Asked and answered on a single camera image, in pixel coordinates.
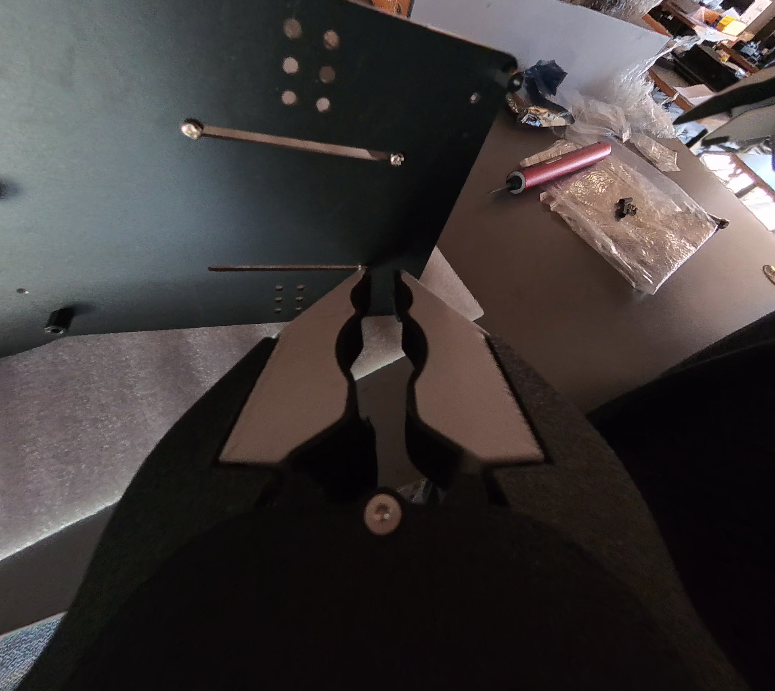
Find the background office workstations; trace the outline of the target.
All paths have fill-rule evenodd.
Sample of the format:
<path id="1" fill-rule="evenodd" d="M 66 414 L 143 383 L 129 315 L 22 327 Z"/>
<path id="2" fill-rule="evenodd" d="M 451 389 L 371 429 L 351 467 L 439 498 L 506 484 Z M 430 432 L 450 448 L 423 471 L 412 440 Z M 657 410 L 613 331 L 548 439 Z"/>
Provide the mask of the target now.
<path id="1" fill-rule="evenodd" d="M 687 38 L 670 60 L 693 84 L 720 91 L 773 66 L 773 0 L 664 0 L 648 16 Z"/>

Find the dark grey desk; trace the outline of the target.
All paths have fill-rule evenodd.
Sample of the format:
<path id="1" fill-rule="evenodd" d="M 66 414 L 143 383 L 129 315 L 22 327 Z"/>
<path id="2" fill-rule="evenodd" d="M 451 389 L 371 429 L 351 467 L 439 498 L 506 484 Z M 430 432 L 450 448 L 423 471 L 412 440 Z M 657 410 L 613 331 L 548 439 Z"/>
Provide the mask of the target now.
<path id="1" fill-rule="evenodd" d="M 709 241 L 655 295 L 636 293 L 536 194 L 487 194 L 515 160 L 540 149 L 501 115 L 463 185 L 438 244 L 483 305 L 482 324 L 583 410 L 645 383 L 694 352 L 773 310 L 773 237 L 690 153 L 680 151 L 681 186 L 731 228 Z M 65 608 L 78 557 L 109 509 L 2 559 L 2 630 Z"/>

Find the white foam sheet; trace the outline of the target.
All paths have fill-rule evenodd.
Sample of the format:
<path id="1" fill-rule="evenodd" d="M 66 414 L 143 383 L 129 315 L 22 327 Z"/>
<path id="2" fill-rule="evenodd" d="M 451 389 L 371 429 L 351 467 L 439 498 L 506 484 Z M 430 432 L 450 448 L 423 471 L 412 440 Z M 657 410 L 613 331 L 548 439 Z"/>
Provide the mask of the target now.
<path id="1" fill-rule="evenodd" d="M 117 503 L 173 423 L 284 328 L 65 337 L 2 358 L 2 559 Z"/>

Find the blue toy robot arm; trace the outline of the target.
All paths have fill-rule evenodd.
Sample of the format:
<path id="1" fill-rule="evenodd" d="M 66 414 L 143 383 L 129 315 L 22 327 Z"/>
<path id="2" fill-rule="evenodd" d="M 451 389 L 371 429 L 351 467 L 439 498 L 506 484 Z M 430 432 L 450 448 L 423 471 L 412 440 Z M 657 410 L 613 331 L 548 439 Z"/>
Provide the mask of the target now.
<path id="1" fill-rule="evenodd" d="M 515 58 L 348 0 L 1 0 L 2 356 L 421 275 Z"/>

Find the dark red screwdriver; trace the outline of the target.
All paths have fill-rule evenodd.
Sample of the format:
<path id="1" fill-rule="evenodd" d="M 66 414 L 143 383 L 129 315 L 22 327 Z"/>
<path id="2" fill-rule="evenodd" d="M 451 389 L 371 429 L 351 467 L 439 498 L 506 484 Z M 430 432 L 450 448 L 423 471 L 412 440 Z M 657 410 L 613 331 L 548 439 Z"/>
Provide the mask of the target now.
<path id="1" fill-rule="evenodd" d="M 555 155 L 541 162 L 524 165 L 511 172 L 505 180 L 505 185 L 490 191 L 489 195 L 502 192 L 518 195 L 533 187 L 579 173 L 600 163 L 611 153 L 610 143 L 596 142 L 568 153 Z"/>

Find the dark foil bag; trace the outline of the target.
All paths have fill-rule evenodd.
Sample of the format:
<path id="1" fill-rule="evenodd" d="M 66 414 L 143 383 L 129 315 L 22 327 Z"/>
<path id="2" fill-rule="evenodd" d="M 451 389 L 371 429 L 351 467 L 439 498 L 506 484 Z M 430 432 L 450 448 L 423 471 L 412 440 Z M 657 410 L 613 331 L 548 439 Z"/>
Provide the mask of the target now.
<path id="1" fill-rule="evenodd" d="M 574 115 L 554 99 L 567 73 L 554 60 L 539 60 L 509 78 L 505 97 L 515 120 L 530 128 L 562 128 L 575 124 Z"/>

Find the pile of clear plastic bags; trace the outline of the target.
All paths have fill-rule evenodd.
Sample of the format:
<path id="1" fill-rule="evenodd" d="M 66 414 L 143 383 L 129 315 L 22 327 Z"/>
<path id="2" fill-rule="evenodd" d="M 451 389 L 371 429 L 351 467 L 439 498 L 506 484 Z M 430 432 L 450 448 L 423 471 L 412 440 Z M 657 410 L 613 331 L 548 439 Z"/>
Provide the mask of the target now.
<path id="1" fill-rule="evenodd" d="M 557 136 L 543 151 L 523 159 L 541 162 L 596 142 L 612 153 L 600 163 L 536 186 L 541 202 L 558 214 L 640 293 L 653 295 L 718 232 L 712 215 L 669 177 L 680 170 L 671 120 L 652 96 L 649 69 L 687 38 L 669 38 L 656 56 L 638 61 L 603 82 L 597 96 L 565 86 L 555 101 L 575 124 L 549 128 Z M 632 197 L 635 216 L 617 221 L 615 204 Z"/>

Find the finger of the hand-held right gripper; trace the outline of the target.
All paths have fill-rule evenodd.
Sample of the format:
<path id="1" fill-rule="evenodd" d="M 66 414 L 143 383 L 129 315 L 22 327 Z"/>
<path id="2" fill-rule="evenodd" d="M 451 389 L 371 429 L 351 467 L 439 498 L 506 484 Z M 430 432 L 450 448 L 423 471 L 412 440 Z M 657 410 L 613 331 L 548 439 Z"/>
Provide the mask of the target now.
<path id="1" fill-rule="evenodd" d="M 706 134 L 704 147 L 733 144 L 745 147 L 771 139 L 774 134 L 774 107 L 749 109 Z"/>
<path id="2" fill-rule="evenodd" d="M 678 116 L 673 125 L 700 121 L 707 117 L 721 115 L 735 109 L 755 109 L 773 105 L 774 73 L 755 73 L 736 84 L 712 94 L 699 105 Z"/>

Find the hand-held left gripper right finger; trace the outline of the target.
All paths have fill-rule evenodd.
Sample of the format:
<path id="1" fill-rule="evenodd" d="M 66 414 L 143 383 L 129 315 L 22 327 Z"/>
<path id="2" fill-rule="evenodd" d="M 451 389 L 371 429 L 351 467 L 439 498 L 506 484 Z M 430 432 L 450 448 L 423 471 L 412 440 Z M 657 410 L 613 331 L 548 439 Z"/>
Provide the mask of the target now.
<path id="1" fill-rule="evenodd" d="M 489 335 L 406 271 L 395 278 L 408 411 L 422 430 L 479 464 L 535 464 L 544 453 Z"/>

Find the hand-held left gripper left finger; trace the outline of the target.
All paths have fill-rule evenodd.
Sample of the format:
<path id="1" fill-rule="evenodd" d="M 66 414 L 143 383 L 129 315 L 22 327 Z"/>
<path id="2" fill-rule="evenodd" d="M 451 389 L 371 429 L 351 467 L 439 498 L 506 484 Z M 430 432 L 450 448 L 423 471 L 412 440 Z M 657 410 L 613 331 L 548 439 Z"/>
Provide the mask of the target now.
<path id="1" fill-rule="evenodd" d="M 278 336 L 220 463 L 279 465 L 353 411 L 371 280 L 356 270 Z"/>

